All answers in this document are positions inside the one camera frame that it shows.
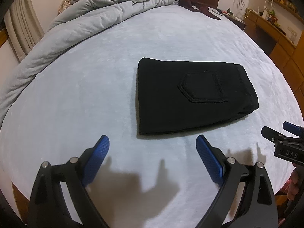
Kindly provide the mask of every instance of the blue finger pad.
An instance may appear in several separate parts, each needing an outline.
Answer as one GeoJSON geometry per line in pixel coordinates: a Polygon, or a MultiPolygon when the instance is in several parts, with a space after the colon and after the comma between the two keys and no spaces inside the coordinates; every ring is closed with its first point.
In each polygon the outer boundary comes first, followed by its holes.
{"type": "Polygon", "coordinates": [[[297,136],[301,136],[301,129],[297,125],[293,125],[290,122],[283,123],[283,129],[297,136]]]}
{"type": "Polygon", "coordinates": [[[110,140],[103,136],[84,167],[82,185],[86,187],[93,182],[103,160],[110,148],[110,140]]]}
{"type": "Polygon", "coordinates": [[[196,150],[199,153],[212,181],[221,186],[224,182],[224,170],[201,136],[198,136],[196,139],[196,150]]]}

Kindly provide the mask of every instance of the bottle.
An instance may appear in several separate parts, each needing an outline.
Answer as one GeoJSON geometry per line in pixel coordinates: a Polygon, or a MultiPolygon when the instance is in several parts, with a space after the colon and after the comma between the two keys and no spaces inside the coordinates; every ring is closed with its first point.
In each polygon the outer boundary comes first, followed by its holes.
{"type": "Polygon", "coordinates": [[[262,15],[262,18],[263,18],[264,20],[266,19],[267,14],[268,14],[268,11],[267,11],[267,7],[265,6],[265,7],[264,7],[264,11],[263,11],[263,15],[262,15]]]}

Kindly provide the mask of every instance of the gray comforter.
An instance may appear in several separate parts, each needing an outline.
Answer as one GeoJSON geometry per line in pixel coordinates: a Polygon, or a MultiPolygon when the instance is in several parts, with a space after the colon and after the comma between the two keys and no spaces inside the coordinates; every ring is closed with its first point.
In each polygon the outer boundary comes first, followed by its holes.
{"type": "Polygon", "coordinates": [[[0,128],[7,111],[25,87],[59,55],[133,15],[174,0],[80,0],[56,17],[48,32],[14,69],[0,91],[0,128]]]}

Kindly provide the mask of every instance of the wooden shelf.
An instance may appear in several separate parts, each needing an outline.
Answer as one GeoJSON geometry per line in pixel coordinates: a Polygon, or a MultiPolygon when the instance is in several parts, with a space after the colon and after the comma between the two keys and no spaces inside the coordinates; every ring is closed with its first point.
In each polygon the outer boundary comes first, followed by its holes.
{"type": "Polygon", "coordinates": [[[304,24],[304,19],[295,11],[287,7],[286,5],[280,3],[278,0],[273,0],[274,3],[278,4],[282,8],[286,9],[289,13],[291,13],[294,17],[296,17],[299,21],[301,21],[304,24]]]}

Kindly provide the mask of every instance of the curtain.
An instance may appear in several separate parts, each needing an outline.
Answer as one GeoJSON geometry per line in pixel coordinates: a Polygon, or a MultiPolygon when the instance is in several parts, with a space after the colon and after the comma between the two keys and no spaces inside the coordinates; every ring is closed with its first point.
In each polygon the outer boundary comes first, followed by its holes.
{"type": "Polygon", "coordinates": [[[4,16],[4,23],[21,62],[44,35],[32,0],[15,0],[4,16]]]}

